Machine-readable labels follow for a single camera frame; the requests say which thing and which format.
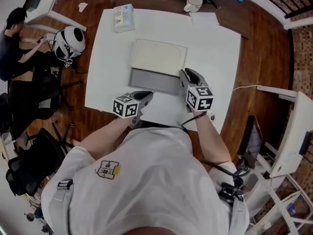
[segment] white t-shirt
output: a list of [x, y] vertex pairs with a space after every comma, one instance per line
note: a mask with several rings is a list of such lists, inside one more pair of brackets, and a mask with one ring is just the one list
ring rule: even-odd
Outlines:
[[[236, 171], [231, 162], [221, 166]], [[232, 177], [214, 168], [208, 175], [180, 129], [133, 130], [116, 151], [97, 161], [74, 147], [42, 193], [52, 229], [49, 202], [66, 178], [74, 183], [72, 235], [122, 235], [138, 227], [163, 227], [177, 235], [228, 234], [230, 206], [216, 187], [233, 184]]]

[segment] paper scrap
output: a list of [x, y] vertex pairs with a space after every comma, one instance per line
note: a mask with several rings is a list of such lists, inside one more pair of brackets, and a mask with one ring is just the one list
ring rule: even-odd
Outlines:
[[88, 3], [85, 2], [81, 2], [78, 7], [79, 7], [79, 12], [83, 12], [83, 10], [86, 8], [86, 6], [88, 5]]
[[189, 14], [191, 16], [193, 25], [220, 24], [217, 20], [216, 14], [213, 12], [195, 12]]

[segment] cardboard box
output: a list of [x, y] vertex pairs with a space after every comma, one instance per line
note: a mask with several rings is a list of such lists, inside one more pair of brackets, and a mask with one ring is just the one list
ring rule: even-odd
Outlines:
[[121, 33], [135, 29], [134, 8], [131, 4], [114, 8], [114, 32]]

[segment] wooden floor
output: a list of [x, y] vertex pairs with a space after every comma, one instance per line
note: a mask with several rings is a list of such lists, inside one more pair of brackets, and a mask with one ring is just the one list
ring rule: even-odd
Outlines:
[[[78, 4], [81, 2], [88, 3], [82, 13], [78, 11]], [[58, 0], [54, 6], [54, 11], [88, 28], [85, 33], [87, 48], [78, 58], [78, 63], [83, 69], [89, 68], [92, 45], [102, 11], [112, 8], [112, 6], [110, 0]], [[247, 20], [251, 33], [249, 40], [242, 39], [241, 56], [234, 87], [260, 84], [287, 89], [290, 75], [287, 32], [276, 19], [260, 7], [250, 2], [246, 3], [246, 6], [249, 11]], [[50, 19], [44, 19], [44, 23], [57, 29], [64, 27], [62, 23]], [[45, 32], [25, 28], [22, 34], [27, 37], [39, 38]], [[30, 78], [31, 74], [25, 74], [19, 79], [28, 80]], [[29, 135], [36, 134], [40, 128], [45, 128], [53, 134], [51, 123], [54, 120], [58, 120], [58, 127], [61, 132], [64, 132], [68, 123], [73, 121], [76, 126], [72, 128], [69, 136], [80, 141], [115, 118], [112, 114], [84, 107], [87, 74], [75, 74], [73, 69], [64, 71], [63, 83], [76, 80], [83, 80], [84, 85], [68, 89], [65, 92], [66, 98], [75, 107], [75, 110], [69, 112], [63, 107], [51, 119], [34, 121], [26, 130]], [[236, 156], [249, 114], [257, 116], [264, 139], [275, 146], [285, 127], [288, 108], [289, 105], [283, 100], [267, 93], [257, 92], [255, 87], [236, 90], [232, 95], [221, 132], [232, 158]], [[194, 155], [200, 159], [202, 153], [197, 133], [192, 132], [191, 137]]]

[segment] desk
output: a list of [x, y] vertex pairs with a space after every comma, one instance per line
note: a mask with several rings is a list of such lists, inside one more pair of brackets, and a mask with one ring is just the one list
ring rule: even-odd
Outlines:
[[35, 20], [41, 19], [45, 16], [48, 16], [50, 18], [56, 19], [60, 22], [63, 22], [65, 24], [69, 24], [72, 26], [75, 26], [77, 28], [80, 28], [83, 31], [86, 31], [87, 28], [75, 21], [73, 21], [72, 19], [69, 19], [59, 13], [56, 13], [54, 11], [52, 11], [52, 7], [54, 5], [54, 3], [56, 2], [56, 0], [41, 0], [38, 4], [38, 7], [31, 11], [31, 12], [27, 12], [27, 18], [25, 20], [25, 23], [32, 28], [36, 28], [36, 29], [42, 29], [42, 30], [46, 30], [52, 33], [56, 33], [58, 32], [56, 29], [53, 29], [51, 27], [48, 26], [44, 26], [41, 24], [34, 24]]
[[[151, 9], [174, 12], [189, 15], [184, 11], [187, 0], [118, 0], [116, 6], [131, 3], [134, 8]], [[204, 4], [199, 12], [214, 12], [221, 26], [231, 29], [245, 38], [250, 36], [248, 5], [249, 1], [244, 0], [214, 0], [221, 7], [216, 9], [211, 4]]]
[[307, 131], [313, 130], [313, 101], [302, 92], [294, 92], [267, 86], [257, 86], [257, 89], [278, 94], [279, 98], [294, 103], [293, 111], [290, 114], [278, 150], [269, 143], [265, 143], [265, 146], [276, 155], [273, 166], [270, 166], [260, 154], [258, 155], [258, 161], [267, 169], [270, 173], [270, 177], [293, 173], [297, 170], [302, 160], [299, 151], [305, 134]]
[[[136, 29], [117, 34], [112, 29], [113, 10], [103, 11], [90, 58], [85, 106], [111, 113], [114, 97], [139, 90], [128, 86], [137, 38], [171, 43], [188, 48], [185, 67], [202, 74], [211, 86], [213, 124], [220, 132], [235, 81], [241, 36], [219, 25], [192, 25], [189, 16], [176, 13], [135, 9], [134, 17]], [[156, 92], [141, 119], [179, 126], [190, 115], [181, 98]], [[197, 130], [194, 122], [186, 128]]]

